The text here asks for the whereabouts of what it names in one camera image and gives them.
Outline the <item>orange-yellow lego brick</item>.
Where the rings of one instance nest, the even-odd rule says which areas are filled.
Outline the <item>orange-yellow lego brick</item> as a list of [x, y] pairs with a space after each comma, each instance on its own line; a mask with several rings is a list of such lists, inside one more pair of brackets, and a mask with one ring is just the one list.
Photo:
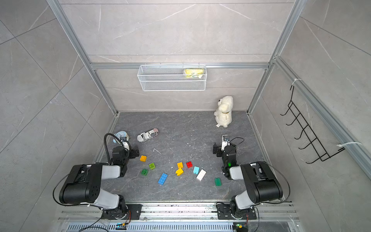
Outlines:
[[146, 160], [147, 160], [147, 156], [142, 155], [142, 156], [140, 157], [140, 161], [145, 162]]

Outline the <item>red lego brick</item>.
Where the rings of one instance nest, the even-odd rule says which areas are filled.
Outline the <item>red lego brick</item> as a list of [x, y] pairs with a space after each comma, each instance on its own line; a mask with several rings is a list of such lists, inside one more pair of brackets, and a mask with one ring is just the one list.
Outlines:
[[188, 168], [191, 168], [193, 166], [191, 161], [187, 162], [186, 165]]

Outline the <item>small yellow lego brick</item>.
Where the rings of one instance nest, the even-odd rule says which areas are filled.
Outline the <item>small yellow lego brick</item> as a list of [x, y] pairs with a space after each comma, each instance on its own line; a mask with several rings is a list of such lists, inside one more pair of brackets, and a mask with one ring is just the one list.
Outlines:
[[182, 162], [179, 162], [179, 163], [177, 163], [177, 167], [178, 167], [178, 169], [183, 169], [183, 163]]

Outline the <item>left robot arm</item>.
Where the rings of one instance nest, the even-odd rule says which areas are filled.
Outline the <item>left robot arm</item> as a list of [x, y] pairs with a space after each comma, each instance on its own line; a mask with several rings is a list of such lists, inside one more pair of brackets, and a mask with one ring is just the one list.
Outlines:
[[101, 188], [101, 181], [124, 177], [129, 160], [138, 157], [139, 151], [131, 147], [129, 136], [124, 131], [105, 134], [103, 145], [107, 162], [73, 166], [62, 179], [64, 184], [58, 199], [56, 190], [53, 190], [53, 199], [60, 206], [93, 206], [109, 218], [131, 220], [131, 211], [124, 197]]

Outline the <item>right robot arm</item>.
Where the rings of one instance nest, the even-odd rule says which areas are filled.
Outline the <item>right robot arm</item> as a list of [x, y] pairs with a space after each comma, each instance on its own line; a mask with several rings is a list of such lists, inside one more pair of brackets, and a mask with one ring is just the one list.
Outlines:
[[243, 219], [248, 217], [251, 210], [261, 204], [279, 205], [285, 203], [291, 195], [288, 185], [288, 195], [285, 199], [284, 191], [273, 173], [279, 172], [265, 161], [256, 161], [248, 164], [237, 163], [237, 145], [232, 143], [228, 135], [222, 136], [220, 146], [213, 145], [213, 154], [223, 161], [221, 167], [223, 175], [229, 180], [243, 180], [245, 191], [232, 197], [229, 204], [218, 202], [215, 204], [221, 216], [220, 219]]

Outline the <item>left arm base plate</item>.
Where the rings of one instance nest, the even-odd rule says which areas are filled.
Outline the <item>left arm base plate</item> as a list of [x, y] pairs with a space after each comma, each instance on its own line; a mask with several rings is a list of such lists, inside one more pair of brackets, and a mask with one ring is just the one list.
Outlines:
[[122, 208], [107, 210], [104, 212], [102, 219], [109, 220], [139, 220], [143, 205], [141, 204], [128, 204]]

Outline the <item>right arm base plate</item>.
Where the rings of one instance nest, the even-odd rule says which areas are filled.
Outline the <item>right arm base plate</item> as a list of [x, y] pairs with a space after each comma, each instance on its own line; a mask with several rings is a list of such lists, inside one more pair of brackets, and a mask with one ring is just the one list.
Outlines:
[[215, 206], [219, 220], [257, 219], [254, 208], [239, 209], [235, 203], [222, 202], [217, 202]]

